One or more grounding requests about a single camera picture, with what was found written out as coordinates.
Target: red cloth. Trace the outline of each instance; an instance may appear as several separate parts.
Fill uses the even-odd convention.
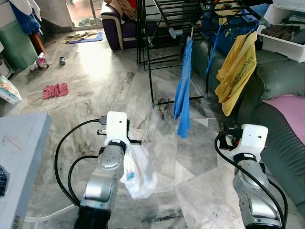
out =
[[[128,0],[131,7],[137,9],[137,0]]]
[[[50,97],[58,97],[68,94],[68,85],[66,83],[58,83],[48,85],[43,89],[42,98],[48,99]]]

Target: gray table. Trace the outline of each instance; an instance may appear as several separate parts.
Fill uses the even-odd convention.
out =
[[[50,126],[46,112],[0,118],[0,166],[8,177],[1,229],[22,227]]]

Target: green leather sofa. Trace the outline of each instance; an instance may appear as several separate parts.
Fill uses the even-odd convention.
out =
[[[207,41],[193,44],[192,65],[206,80]],[[305,217],[305,145],[294,134],[284,116],[262,102],[283,94],[305,96],[305,63],[298,63],[269,51],[256,52],[257,68],[234,108],[239,125],[250,123],[268,127],[262,160],[279,181],[286,194]],[[216,79],[225,56],[216,51],[210,68],[209,89],[214,92]]]

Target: green bin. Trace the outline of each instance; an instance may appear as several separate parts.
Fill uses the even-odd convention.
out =
[[[4,46],[2,54],[12,68],[24,69],[36,60],[34,46],[17,21],[0,28],[0,41]]]

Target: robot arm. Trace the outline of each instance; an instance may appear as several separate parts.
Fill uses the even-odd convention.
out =
[[[226,142],[228,134],[222,135],[222,133],[232,133],[231,137],[235,139],[232,146]],[[268,129],[264,126],[245,124],[241,130],[231,129],[230,131],[222,126],[219,138],[220,149],[230,150],[226,157],[248,171],[266,189],[269,188],[269,181],[263,172],[263,164],[258,162],[267,134]],[[246,229],[284,228],[284,222],[281,221],[274,201],[256,182],[239,169],[235,169],[233,187],[239,197],[239,207]]]
[[[97,167],[87,183],[74,229],[107,228],[118,182],[124,174],[124,154],[130,149],[127,115],[109,112],[106,133],[106,148],[98,156]]]

